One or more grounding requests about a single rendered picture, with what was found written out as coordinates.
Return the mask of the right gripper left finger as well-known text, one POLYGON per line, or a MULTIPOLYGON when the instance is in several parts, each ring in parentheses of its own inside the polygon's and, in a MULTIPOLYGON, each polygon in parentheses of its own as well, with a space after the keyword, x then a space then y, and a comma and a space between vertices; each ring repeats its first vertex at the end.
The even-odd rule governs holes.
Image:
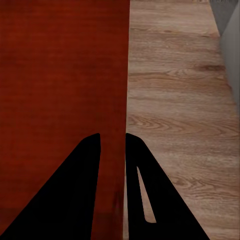
POLYGON ((101 138, 85 137, 0 240, 91 240, 101 138))

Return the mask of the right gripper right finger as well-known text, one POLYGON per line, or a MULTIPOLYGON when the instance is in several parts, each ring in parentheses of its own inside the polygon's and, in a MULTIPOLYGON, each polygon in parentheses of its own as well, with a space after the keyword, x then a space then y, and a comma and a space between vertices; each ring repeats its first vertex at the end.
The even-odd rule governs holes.
POLYGON ((126 133, 129 240, 210 240, 144 141, 126 133), (137 167, 156 223, 145 220, 137 167))

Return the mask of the storage box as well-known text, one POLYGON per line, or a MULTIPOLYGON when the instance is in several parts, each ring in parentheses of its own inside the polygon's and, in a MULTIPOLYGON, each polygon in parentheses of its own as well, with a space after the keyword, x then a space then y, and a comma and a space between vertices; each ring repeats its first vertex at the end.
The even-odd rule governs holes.
POLYGON ((0 236, 100 134, 90 240, 123 240, 130 0, 0 0, 0 236))

